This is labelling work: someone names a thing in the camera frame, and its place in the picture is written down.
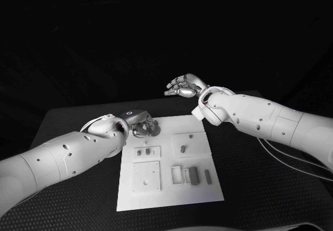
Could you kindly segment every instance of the black table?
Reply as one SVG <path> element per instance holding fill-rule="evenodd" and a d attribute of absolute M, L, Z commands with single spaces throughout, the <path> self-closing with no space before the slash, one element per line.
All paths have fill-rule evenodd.
<path fill-rule="evenodd" d="M 238 93 L 261 97 L 257 91 Z M 196 105 L 198 98 L 166 97 L 54 109 L 45 116 L 32 148 L 80 131 L 90 120 L 108 113 L 120 115 L 137 108 L 153 117 L 183 116 L 191 115 Z M 332 230 L 333 198 L 322 181 L 284 166 L 257 138 L 238 132 L 231 123 L 217 127 L 204 120 L 204 127 L 225 201 L 117 212 L 120 153 L 13 207 L 0 219 L 0 230 L 165 231 L 186 226 L 263 230 L 302 223 Z M 276 145 L 287 153 L 302 155 L 296 149 Z M 277 156 L 313 172 L 309 164 Z"/>

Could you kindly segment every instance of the white board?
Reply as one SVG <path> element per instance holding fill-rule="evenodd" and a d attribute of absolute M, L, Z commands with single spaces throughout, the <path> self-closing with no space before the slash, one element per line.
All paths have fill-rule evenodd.
<path fill-rule="evenodd" d="M 159 121 L 159 126 L 162 128 L 159 136 L 139 139 L 130 134 L 127 146 L 123 148 L 117 211 L 224 201 L 211 148 L 205 148 L 205 154 L 201 155 L 202 152 L 196 152 L 196 149 L 191 149 L 189 146 L 185 153 L 182 153 L 189 156 L 182 156 L 182 158 L 176 156 L 175 135 L 183 134 L 182 137 L 185 139 L 189 134 L 193 134 L 188 145 L 199 142 L 198 138 L 201 138 L 201 146 L 209 147 L 202 121 L 199 121 L 193 115 L 160 117 L 155 119 Z M 137 148 L 144 150 L 146 148 L 155 147 L 160 148 L 157 158 L 147 157 L 146 159 L 146 157 L 140 158 L 137 156 Z M 146 181 L 144 178 L 140 178 L 139 181 L 136 180 L 133 166 L 137 163 L 146 164 L 156 162 L 159 162 L 160 167 L 160 188 L 146 191 L 144 187 L 150 185 L 149 180 L 152 180 L 149 179 L 150 175 L 146 175 L 146 185 L 143 184 Z M 181 166 L 182 168 L 183 183 L 178 186 L 173 185 L 172 180 L 172 167 L 175 166 Z M 199 185 L 186 184 L 185 169 L 191 167 L 198 168 L 201 179 Z M 209 170 L 212 179 L 211 185 L 206 182 L 206 169 Z M 142 187 L 140 192 L 134 192 L 137 186 Z"/>

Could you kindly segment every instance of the black background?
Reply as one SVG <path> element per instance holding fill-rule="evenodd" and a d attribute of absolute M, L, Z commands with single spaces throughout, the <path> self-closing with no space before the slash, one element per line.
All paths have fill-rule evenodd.
<path fill-rule="evenodd" d="M 49 109 L 163 98 L 186 73 L 333 117 L 332 5 L 44 1 L 2 15 L 2 159 Z"/>

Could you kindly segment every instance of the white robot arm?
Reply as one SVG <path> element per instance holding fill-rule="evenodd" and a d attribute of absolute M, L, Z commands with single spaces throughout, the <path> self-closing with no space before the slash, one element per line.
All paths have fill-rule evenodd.
<path fill-rule="evenodd" d="M 0 161 L 0 217 L 26 197 L 116 156 L 126 146 L 130 130 L 139 138 L 159 135 L 160 127 L 147 111 L 134 109 L 120 117 L 101 116 L 81 132 L 54 138 Z"/>
<path fill-rule="evenodd" d="M 333 119 L 293 110 L 224 87 L 211 87 L 186 74 L 168 85 L 165 95 L 199 97 L 195 117 L 218 126 L 230 122 L 244 133 L 283 143 L 315 156 L 333 172 Z"/>

